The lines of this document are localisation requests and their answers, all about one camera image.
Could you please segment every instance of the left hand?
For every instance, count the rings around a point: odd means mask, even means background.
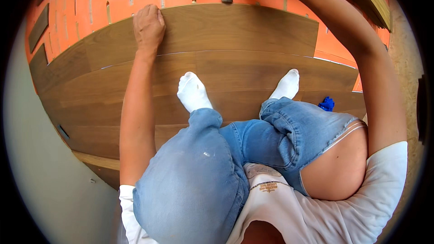
[[[133,18],[134,36],[139,51],[157,51],[163,41],[166,25],[160,9],[153,4],[138,10]]]

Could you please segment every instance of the person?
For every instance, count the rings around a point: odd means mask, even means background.
[[[180,78],[189,127],[157,153],[152,68],[165,23],[155,5],[134,16],[138,50],[120,129],[120,201],[130,243],[374,243],[401,196],[407,168],[399,83],[384,45],[345,0],[300,0],[359,67],[369,127],[293,101],[290,70],[259,119],[220,128],[204,84]]]

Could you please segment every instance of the orange underlayment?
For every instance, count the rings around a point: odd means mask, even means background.
[[[160,8],[188,5],[196,3],[217,3],[221,0],[43,0],[36,6],[36,0],[27,12],[25,46],[27,59],[30,62],[42,43],[46,44],[46,55],[51,62],[79,39],[108,25],[125,19],[137,12],[144,5],[153,3]],[[49,25],[45,30],[33,53],[29,52],[28,36],[45,5],[49,3]],[[315,57],[327,59],[357,68],[354,58],[348,50],[334,37],[325,24],[299,0],[234,0],[244,3],[277,8],[300,15],[308,16],[319,22]],[[368,22],[388,47],[390,34],[387,29],[378,28],[369,19]],[[354,91],[362,91],[360,77],[354,85]]]

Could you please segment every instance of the wall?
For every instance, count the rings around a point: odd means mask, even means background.
[[[6,147],[19,192],[49,242],[108,243],[118,193],[75,158],[51,124],[30,76],[25,27],[23,22],[12,48],[3,99]]]

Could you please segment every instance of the white sock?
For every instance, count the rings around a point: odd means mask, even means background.
[[[176,95],[190,113],[204,107],[213,108],[205,86],[195,73],[187,72],[181,76]]]
[[[293,99],[299,89],[300,75],[297,69],[291,69],[277,84],[276,89],[271,94],[269,99],[288,97]]]

